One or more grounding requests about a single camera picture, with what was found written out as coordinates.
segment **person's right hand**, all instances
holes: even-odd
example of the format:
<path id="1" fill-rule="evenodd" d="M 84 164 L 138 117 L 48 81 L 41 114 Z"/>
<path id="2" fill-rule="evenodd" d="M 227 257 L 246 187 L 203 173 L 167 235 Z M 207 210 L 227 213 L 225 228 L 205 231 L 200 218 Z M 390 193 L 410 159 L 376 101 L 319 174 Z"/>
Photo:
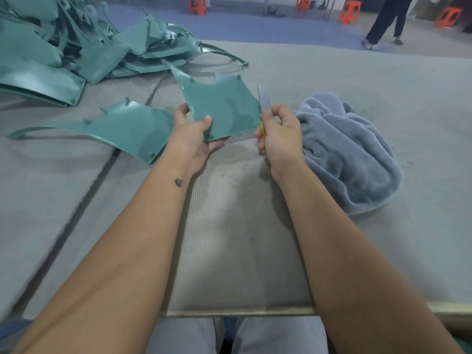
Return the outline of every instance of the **person's right hand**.
<path id="1" fill-rule="evenodd" d="M 279 124 L 274 116 L 279 116 Z M 285 174 L 289 174 L 294 166 L 304 164 L 302 147 L 302 130 L 300 122 L 286 104 L 272 107 L 272 112 L 265 109 L 261 114 L 266 137 L 259 125 L 254 136 L 257 138 L 258 149 L 266 153 L 271 165 L 271 173 L 279 184 Z"/>

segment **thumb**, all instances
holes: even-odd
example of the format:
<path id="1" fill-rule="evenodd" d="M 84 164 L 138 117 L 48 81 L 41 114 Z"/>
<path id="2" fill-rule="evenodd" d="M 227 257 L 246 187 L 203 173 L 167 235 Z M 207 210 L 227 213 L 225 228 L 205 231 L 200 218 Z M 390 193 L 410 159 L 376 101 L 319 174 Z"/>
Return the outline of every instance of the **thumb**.
<path id="1" fill-rule="evenodd" d="M 261 114 L 261 120 L 263 121 L 264 129 L 266 130 L 266 132 L 271 131 L 273 127 L 278 125 L 270 109 L 263 110 L 263 113 Z"/>
<path id="2" fill-rule="evenodd" d="M 202 120 L 197 122 L 198 128 L 203 133 L 205 130 L 207 130 L 211 126 L 212 122 L 213 122 L 213 119 L 211 118 L 211 116 L 204 116 L 204 118 Z"/>

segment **navy trousers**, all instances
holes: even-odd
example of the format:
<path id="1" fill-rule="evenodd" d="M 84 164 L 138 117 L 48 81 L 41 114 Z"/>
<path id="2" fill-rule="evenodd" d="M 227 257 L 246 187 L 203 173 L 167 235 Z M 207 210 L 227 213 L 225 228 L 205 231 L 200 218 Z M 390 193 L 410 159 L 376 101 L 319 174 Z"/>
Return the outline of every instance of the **navy trousers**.
<path id="1" fill-rule="evenodd" d="M 393 23 L 395 17 L 397 23 L 395 24 L 394 37 L 400 37 L 405 26 L 406 13 L 410 7 L 412 0 L 386 0 L 385 4 L 377 16 L 374 25 L 366 36 L 366 39 L 372 45 L 376 45 L 382 38 L 387 28 Z"/>

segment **person's left arm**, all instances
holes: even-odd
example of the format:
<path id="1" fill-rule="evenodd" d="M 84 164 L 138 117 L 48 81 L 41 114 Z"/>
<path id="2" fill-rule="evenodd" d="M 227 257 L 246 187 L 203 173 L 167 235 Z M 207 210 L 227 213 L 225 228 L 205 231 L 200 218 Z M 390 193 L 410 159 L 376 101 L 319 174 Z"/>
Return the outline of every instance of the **person's left arm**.
<path id="1" fill-rule="evenodd" d="M 224 140 L 203 143 L 211 118 L 188 106 L 135 196 L 33 322 L 14 354 L 144 353 L 167 285 L 188 184 Z"/>

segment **person's leg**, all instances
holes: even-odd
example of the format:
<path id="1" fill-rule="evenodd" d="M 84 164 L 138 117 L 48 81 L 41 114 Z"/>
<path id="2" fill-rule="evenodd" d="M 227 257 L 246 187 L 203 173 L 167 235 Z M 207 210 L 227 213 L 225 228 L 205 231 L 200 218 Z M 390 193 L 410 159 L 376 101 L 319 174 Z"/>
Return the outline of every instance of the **person's leg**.
<path id="1" fill-rule="evenodd" d="M 212 318 L 172 318 L 157 322 L 146 354 L 217 354 Z"/>
<path id="2" fill-rule="evenodd" d="M 401 0 L 401 5 L 399 6 L 399 13 L 397 16 L 397 22 L 395 23 L 395 32 L 393 37 L 395 37 L 395 43 L 398 45 L 403 45 L 403 42 L 400 40 L 402 35 L 403 28 L 405 26 L 406 14 L 410 8 L 410 3 L 412 0 Z"/>
<path id="3" fill-rule="evenodd" d="M 327 354 L 320 317 L 239 318 L 233 354 Z"/>
<path id="4" fill-rule="evenodd" d="M 386 29 L 393 23 L 398 13 L 397 1 L 398 0 L 385 1 L 379 15 L 375 19 L 374 25 L 372 25 L 372 28 L 365 37 L 370 44 L 376 45 L 384 35 Z"/>

